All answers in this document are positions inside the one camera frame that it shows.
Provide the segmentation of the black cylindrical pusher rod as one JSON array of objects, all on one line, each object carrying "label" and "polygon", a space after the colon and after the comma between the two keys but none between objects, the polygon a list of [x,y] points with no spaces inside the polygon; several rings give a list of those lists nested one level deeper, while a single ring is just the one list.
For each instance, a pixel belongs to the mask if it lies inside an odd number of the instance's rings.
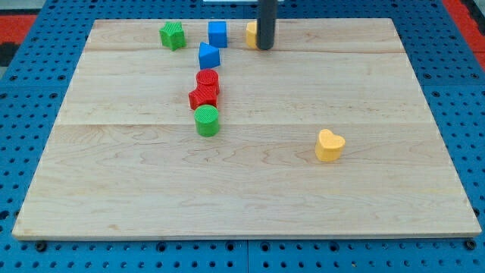
[{"label": "black cylindrical pusher rod", "polygon": [[269,50],[274,46],[277,19],[277,0],[258,0],[256,46]]}]

